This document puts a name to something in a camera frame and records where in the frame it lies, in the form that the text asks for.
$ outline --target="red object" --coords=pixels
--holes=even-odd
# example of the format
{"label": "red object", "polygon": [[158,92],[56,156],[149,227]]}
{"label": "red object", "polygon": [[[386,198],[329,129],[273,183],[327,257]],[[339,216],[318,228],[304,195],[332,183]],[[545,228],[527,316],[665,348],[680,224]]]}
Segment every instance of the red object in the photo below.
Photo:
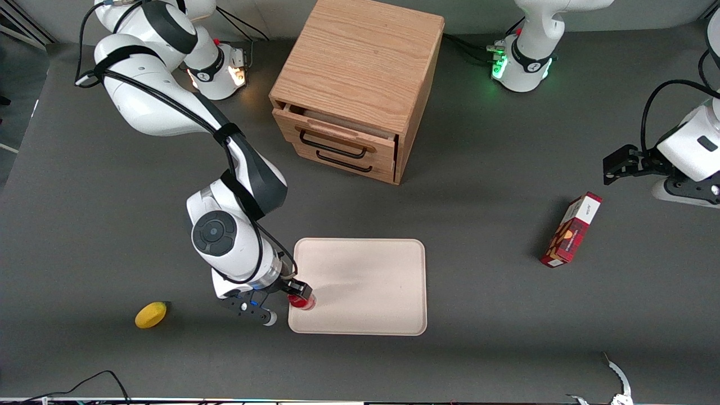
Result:
{"label": "red object", "polygon": [[570,263],[602,201],[602,198],[588,192],[571,202],[540,262],[547,267]]}
{"label": "red object", "polygon": [[309,300],[306,300],[303,297],[298,297],[297,295],[288,295],[287,300],[290,301],[290,305],[295,308],[302,309],[303,311],[309,311],[315,307],[315,296],[313,294],[310,294]]}

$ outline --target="wooden drawer cabinet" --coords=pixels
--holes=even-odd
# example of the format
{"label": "wooden drawer cabinet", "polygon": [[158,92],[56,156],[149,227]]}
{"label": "wooden drawer cabinet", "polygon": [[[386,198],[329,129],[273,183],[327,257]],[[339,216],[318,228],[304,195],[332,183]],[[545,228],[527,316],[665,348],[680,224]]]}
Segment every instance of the wooden drawer cabinet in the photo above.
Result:
{"label": "wooden drawer cabinet", "polygon": [[442,17],[318,0],[270,92],[301,157],[399,184],[425,109]]}

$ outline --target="wall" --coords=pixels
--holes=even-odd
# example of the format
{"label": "wall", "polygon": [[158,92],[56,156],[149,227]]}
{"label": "wall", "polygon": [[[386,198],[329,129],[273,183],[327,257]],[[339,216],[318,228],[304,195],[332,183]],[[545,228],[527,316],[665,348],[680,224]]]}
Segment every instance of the wall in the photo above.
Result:
{"label": "wall", "polygon": [[[63,42],[77,42],[80,21],[91,0],[15,0],[45,29]],[[502,32],[522,17],[511,0],[383,0],[446,19],[446,32]],[[712,0],[616,0],[607,9],[567,14],[569,31],[645,30],[667,28],[695,20]],[[271,37],[296,37],[315,0],[217,0],[218,5],[245,19]],[[219,15],[203,22],[222,40],[240,37]],[[86,43],[94,44],[107,31],[92,17]]]}

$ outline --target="red box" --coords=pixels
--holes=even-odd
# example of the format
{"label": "red box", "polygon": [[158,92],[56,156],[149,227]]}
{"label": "red box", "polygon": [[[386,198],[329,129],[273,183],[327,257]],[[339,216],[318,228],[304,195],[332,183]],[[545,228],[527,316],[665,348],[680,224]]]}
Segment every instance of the red box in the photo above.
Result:
{"label": "red box", "polygon": [[602,198],[587,192],[571,202],[540,262],[547,267],[570,263],[602,201]]}

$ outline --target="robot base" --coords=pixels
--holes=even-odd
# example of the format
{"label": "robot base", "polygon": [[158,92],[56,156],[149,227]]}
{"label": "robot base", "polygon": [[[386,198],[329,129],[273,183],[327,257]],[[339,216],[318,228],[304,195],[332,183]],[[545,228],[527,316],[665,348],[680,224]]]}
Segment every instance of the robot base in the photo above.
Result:
{"label": "robot base", "polygon": [[697,198],[681,197],[678,195],[672,195],[665,189],[667,179],[660,180],[652,186],[652,196],[658,200],[670,201],[673,203],[699,205],[707,208],[720,208],[720,204],[711,204],[705,200],[699,200]]}
{"label": "robot base", "polygon": [[245,86],[245,56],[242,49],[236,49],[228,44],[217,46],[224,54],[225,65],[220,68],[215,78],[203,81],[202,78],[188,75],[192,79],[192,86],[211,100],[222,100],[232,96],[242,86]]}
{"label": "robot base", "polygon": [[536,72],[525,72],[525,68],[515,60],[513,54],[509,51],[517,38],[517,35],[509,35],[504,40],[495,41],[495,47],[503,47],[505,52],[501,59],[493,65],[490,77],[499,81],[508,90],[526,93],[535,89],[542,79],[547,77],[552,59]]}

